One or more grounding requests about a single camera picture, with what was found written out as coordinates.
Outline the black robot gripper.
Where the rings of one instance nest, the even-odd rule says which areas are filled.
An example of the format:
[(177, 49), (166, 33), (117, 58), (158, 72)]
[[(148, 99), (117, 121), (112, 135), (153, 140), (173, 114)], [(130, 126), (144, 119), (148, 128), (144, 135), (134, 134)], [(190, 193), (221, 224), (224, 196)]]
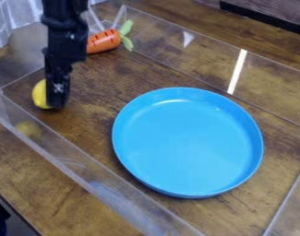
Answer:
[(62, 109), (71, 92), (71, 64), (87, 57), (87, 0), (41, 0), (41, 23), (47, 27), (47, 46), (43, 50), (46, 103)]

